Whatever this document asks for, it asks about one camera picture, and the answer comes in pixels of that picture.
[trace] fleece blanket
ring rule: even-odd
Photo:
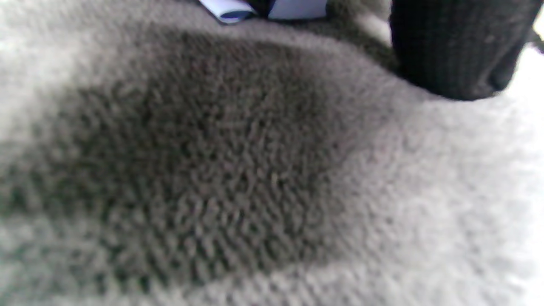
[[[0,304],[542,305],[544,57],[397,77],[387,3],[0,1]]]

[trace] light gray fleece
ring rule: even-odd
[[[544,57],[448,101],[367,1],[0,0],[0,305],[542,306]]]

